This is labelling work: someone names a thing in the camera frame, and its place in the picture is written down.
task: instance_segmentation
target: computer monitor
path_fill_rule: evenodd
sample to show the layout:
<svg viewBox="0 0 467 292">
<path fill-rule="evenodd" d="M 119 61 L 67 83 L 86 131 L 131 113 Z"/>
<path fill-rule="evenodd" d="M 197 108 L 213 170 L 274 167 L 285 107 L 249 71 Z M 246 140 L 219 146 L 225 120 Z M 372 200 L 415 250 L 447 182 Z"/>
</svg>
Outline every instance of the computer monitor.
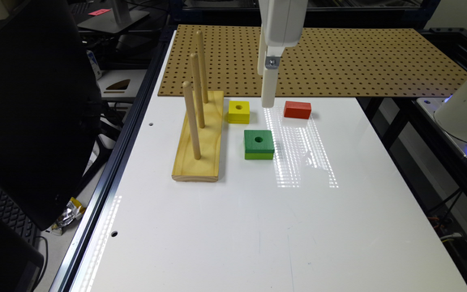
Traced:
<svg viewBox="0 0 467 292">
<path fill-rule="evenodd" d="M 100 115 L 66 0 L 25 0 L 0 26 L 0 187 L 41 230 L 75 196 Z"/>
</svg>

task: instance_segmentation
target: wooden peg board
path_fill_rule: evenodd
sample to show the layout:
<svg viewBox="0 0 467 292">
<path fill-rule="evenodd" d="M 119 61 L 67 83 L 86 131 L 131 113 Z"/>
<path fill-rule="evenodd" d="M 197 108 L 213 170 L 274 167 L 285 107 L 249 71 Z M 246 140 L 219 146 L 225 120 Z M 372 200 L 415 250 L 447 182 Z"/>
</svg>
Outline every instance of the wooden peg board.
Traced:
<svg viewBox="0 0 467 292">
<path fill-rule="evenodd" d="M 260 28 L 179 25 L 159 95 L 182 97 L 195 32 L 204 33 L 208 90 L 260 97 Z M 279 68 L 277 97 L 449 97 L 467 73 L 413 29 L 304 28 Z"/>
</svg>

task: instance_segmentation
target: red block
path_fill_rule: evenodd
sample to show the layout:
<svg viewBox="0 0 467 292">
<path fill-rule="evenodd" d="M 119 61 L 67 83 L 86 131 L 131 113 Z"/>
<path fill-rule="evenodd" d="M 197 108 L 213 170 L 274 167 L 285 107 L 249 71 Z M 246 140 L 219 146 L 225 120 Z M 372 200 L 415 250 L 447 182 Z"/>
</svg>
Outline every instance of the red block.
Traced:
<svg viewBox="0 0 467 292">
<path fill-rule="evenodd" d="M 309 102 L 287 101 L 284 106 L 284 116 L 287 118 L 308 119 L 311 115 L 311 104 Z"/>
</svg>

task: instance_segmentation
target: white table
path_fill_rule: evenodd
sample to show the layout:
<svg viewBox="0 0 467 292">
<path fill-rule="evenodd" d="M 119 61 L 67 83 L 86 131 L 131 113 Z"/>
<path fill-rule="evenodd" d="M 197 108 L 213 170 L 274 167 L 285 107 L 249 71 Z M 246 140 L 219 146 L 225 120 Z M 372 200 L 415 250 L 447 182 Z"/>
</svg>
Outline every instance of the white table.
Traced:
<svg viewBox="0 0 467 292">
<path fill-rule="evenodd" d="M 175 182 L 185 105 L 152 97 L 72 290 L 467 291 L 355 99 L 231 100 L 251 122 L 223 124 L 219 181 Z M 243 159 L 245 129 L 273 130 L 273 161 Z"/>
</svg>

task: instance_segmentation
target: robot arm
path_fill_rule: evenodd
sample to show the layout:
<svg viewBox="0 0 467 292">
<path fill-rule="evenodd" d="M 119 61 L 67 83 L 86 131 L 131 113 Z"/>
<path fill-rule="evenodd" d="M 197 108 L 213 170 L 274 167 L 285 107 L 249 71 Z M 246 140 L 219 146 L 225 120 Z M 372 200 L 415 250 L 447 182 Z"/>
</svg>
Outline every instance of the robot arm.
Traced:
<svg viewBox="0 0 467 292">
<path fill-rule="evenodd" d="M 263 76 L 263 107 L 273 107 L 278 68 L 286 47 L 300 41 L 307 0 L 259 0 L 262 28 L 257 71 Z"/>
</svg>

